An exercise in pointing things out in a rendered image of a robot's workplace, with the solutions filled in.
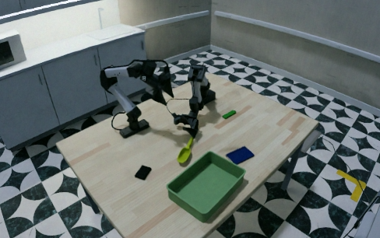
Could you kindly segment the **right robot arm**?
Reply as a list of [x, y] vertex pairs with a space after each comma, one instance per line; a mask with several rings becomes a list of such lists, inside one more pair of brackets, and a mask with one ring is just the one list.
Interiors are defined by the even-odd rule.
[[[147, 84], [149, 78], [153, 76], [156, 67], [156, 62], [143, 62], [142, 65], [140, 63], [135, 63], [130, 66], [105, 68], [100, 71], [101, 86], [104, 89], [109, 90], [115, 96], [126, 112], [126, 116], [128, 117], [127, 122], [130, 122], [129, 126], [119, 130], [123, 136], [138, 131], [150, 123], [145, 119], [138, 121], [138, 118], [142, 115], [142, 112], [122, 91], [118, 84], [117, 76], [129, 76], [136, 79], [140, 77], [140, 79]], [[171, 73], [168, 71], [168, 68], [168, 66], [164, 66], [164, 71], [159, 74], [158, 83], [161, 79], [169, 79], [171, 77]]]

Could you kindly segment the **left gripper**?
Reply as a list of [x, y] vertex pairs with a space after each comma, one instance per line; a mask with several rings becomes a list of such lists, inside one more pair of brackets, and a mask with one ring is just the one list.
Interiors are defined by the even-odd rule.
[[193, 138], [196, 136], [198, 132], [199, 120], [197, 120], [197, 113], [189, 112], [189, 114], [181, 115], [182, 121], [184, 125], [190, 125], [190, 128], [183, 127], [183, 130], [187, 131]]

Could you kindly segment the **green plastic tray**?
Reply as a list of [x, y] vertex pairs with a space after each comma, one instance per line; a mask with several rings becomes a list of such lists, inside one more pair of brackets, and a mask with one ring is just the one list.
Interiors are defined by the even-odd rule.
[[242, 167], [208, 151], [167, 184], [168, 197], [206, 222], [240, 187], [245, 173]]

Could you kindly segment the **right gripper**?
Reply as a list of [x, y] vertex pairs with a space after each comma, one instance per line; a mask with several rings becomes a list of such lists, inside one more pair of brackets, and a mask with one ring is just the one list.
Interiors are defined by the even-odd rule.
[[[166, 94], [168, 94], [169, 96], [171, 96], [172, 98], [174, 98], [174, 94], [173, 94], [173, 91], [172, 91], [172, 88], [171, 88], [171, 79], [172, 79], [172, 77], [170, 77], [169, 79], [162, 79], [158, 83], [158, 79], [156, 77], [152, 76], [152, 77], [149, 78], [149, 80], [147, 82], [147, 85], [151, 86], [152, 88], [155, 88], [154, 91], [153, 91], [152, 100], [154, 100], [154, 101], [156, 101], [158, 103], [162, 103], [165, 106], [167, 105], [166, 100], [164, 99], [164, 96], [162, 94], [162, 86], [164, 86], [165, 84], [166, 85], [165, 85], [163, 91]], [[160, 89], [160, 91], [159, 91], [159, 89]]]

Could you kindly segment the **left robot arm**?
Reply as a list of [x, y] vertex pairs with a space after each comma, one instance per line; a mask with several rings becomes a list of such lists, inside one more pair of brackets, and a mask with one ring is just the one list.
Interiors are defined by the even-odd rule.
[[[196, 76], [196, 74], [198, 75]], [[202, 66], [202, 65], [191, 64], [189, 73], [188, 73], [188, 81], [190, 81], [191, 86], [192, 86], [192, 98], [189, 100], [189, 108], [191, 110], [189, 112], [193, 111], [194, 113], [197, 113], [197, 116], [198, 116], [199, 111], [202, 110], [204, 107], [204, 103], [202, 102], [202, 100], [216, 94], [216, 92], [209, 89], [210, 82], [209, 82], [209, 79], [206, 78], [205, 74], [206, 74], [205, 65]], [[195, 75], [196, 77], [192, 75]], [[175, 125], [183, 123], [180, 114], [177, 115], [176, 113], [173, 113], [173, 117], [174, 117]]]

